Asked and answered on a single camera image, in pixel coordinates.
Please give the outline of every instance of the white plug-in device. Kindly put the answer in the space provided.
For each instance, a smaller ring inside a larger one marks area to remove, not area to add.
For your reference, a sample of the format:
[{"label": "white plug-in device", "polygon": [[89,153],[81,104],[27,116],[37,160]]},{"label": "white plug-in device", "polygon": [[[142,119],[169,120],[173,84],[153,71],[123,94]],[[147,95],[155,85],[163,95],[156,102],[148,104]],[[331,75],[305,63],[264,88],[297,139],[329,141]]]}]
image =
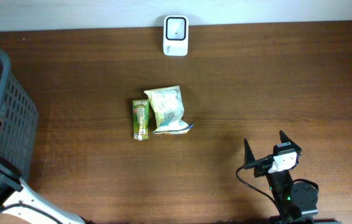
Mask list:
[{"label": "white plug-in device", "polygon": [[163,53],[185,56],[188,53],[188,18],[166,16],[163,21]]}]

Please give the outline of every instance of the white wall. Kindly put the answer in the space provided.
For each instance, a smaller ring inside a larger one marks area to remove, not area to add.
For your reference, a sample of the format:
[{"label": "white wall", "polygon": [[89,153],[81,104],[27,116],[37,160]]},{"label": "white wall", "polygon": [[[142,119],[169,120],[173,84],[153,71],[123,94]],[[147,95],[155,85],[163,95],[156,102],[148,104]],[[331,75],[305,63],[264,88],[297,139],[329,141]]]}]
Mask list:
[{"label": "white wall", "polygon": [[0,31],[352,20],[352,0],[0,0]]}]

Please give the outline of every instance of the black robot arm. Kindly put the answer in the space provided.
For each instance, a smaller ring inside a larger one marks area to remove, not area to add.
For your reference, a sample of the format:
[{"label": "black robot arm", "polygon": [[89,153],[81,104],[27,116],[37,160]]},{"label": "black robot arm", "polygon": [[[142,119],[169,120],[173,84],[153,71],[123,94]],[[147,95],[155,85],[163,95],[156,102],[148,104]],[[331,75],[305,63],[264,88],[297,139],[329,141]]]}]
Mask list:
[{"label": "black robot arm", "polygon": [[[237,169],[237,178],[248,187],[267,196],[275,204],[280,215],[270,218],[270,223],[318,223],[313,216],[318,213],[318,185],[305,179],[292,180],[290,170],[298,165],[302,149],[280,131],[281,144],[275,145],[273,154],[255,160],[248,141],[244,140],[245,163]],[[266,176],[273,198],[243,181],[238,172],[242,169],[254,169],[255,177]]]}]

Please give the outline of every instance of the green packaging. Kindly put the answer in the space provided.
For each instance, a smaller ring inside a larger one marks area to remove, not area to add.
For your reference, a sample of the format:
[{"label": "green packaging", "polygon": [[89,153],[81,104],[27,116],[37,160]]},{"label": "green packaging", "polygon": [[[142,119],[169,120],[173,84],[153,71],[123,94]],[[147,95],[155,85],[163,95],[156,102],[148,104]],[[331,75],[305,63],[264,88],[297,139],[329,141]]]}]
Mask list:
[{"label": "green packaging", "polygon": [[148,139],[148,121],[150,102],[148,100],[133,100],[133,129],[137,140]]}]

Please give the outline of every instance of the table surface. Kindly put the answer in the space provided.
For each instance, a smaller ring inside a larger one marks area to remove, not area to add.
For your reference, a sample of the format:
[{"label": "table surface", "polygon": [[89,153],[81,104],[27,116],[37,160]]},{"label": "table surface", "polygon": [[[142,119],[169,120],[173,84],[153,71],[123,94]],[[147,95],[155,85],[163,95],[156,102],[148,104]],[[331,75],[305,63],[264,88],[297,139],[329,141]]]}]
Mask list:
[{"label": "table surface", "polygon": [[[185,57],[163,54],[161,28],[0,33],[40,115],[30,186],[102,224],[266,219],[277,210],[235,170],[244,138],[261,158],[282,129],[303,149],[292,177],[320,186],[316,217],[352,223],[352,21],[189,33]],[[134,140],[131,101],[172,85],[192,130]]]}]

